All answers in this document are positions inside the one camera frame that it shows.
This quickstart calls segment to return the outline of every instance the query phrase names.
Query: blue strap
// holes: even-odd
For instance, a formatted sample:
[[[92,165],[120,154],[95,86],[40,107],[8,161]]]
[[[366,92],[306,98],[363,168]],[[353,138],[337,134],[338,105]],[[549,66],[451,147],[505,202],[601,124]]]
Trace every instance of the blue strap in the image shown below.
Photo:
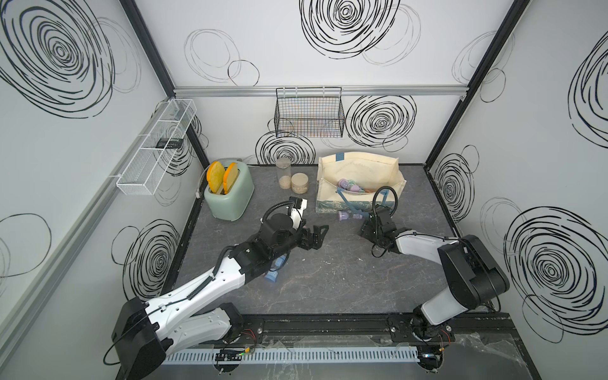
[[[383,191],[380,192],[380,194],[384,195],[382,203],[380,203],[382,206],[384,206],[384,204],[386,203],[386,198],[389,196],[389,190],[385,188]]]
[[[368,217],[370,216],[370,213],[365,212],[365,211],[361,211],[359,209],[355,209],[354,206],[352,205],[351,202],[347,201],[346,197],[344,196],[344,194],[342,194],[344,190],[341,189],[340,187],[337,188],[337,193],[338,195],[340,195],[340,197],[342,197],[342,200],[344,201],[344,203],[346,203],[346,206],[348,206],[348,208],[355,214],[359,214],[359,215],[363,215],[364,217]]]

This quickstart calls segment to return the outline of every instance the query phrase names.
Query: white mesh basket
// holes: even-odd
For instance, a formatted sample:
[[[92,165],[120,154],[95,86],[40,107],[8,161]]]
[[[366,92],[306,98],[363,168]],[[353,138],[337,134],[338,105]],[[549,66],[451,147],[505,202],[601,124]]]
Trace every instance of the white mesh basket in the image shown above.
[[[183,139],[196,112],[192,99],[171,99],[126,166],[116,186],[126,195],[153,195],[177,149],[162,139]]]

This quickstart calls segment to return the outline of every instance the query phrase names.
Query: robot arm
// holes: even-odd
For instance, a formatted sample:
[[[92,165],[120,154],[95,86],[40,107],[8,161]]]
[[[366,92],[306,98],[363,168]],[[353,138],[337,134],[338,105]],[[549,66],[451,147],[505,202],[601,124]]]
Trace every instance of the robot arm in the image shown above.
[[[227,342],[241,334],[243,318],[225,303],[198,316],[194,313],[225,293],[270,270],[272,262],[291,249],[319,249],[328,226],[304,227],[307,201],[290,197],[262,217],[260,230],[245,242],[225,247],[214,268],[187,284],[147,302],[127,301],[112,332],[112,341],[126,379],[141,379],[169,355],[208,340]],[[287,214],[271,213],[288,208]]]
[[[375,205],[359,234],[384,250],[441,264],[447,280],[447,288],[414,309],[412,330],[417,337],[430,339],[445,321],[509,290],[507,276],[478,237],[442,238],[398,229],[394,212]]]

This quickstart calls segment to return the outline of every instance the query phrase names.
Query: canvas bag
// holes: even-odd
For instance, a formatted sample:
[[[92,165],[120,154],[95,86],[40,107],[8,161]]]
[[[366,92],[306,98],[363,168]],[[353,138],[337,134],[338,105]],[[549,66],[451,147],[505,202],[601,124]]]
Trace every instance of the canvas bag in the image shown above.
[[[399,171],[399,160],[397,158],[381,156],[380,154],[365,152],[336,153],[319,159],[319,171],[317,172],[316,212],[337,213],[340,210],[347,211],[349,206],[355,209],[371,211],[371,201],[374,193],[353,193],[342,191],[348,205],[340,194],[338,194],[337,183],[342,178],[352,179],[358,186],[366,190],[376,191],[381,186],[391,186],[401,196],[406,180]],[[379,195],[376,202],[379,204],[384,199]],[[395,197],[389,192],[385,204],[393,207]]]

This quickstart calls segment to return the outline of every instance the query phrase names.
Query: red wire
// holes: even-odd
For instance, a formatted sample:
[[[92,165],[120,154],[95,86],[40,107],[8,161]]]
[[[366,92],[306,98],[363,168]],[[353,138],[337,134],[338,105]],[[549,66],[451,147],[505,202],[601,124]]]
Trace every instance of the red wire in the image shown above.
[[[448,343],[452,343],[452,341],[450,340],[450,335],[448,335],[445,331],[443,331],[443,333],[447,336]]]
[[[254,344],[258,343],[258,339],[255,337],[254,332],[250,328],[243,329],[243,332],[245,334],[249,335],[250,337],[254,338]]]

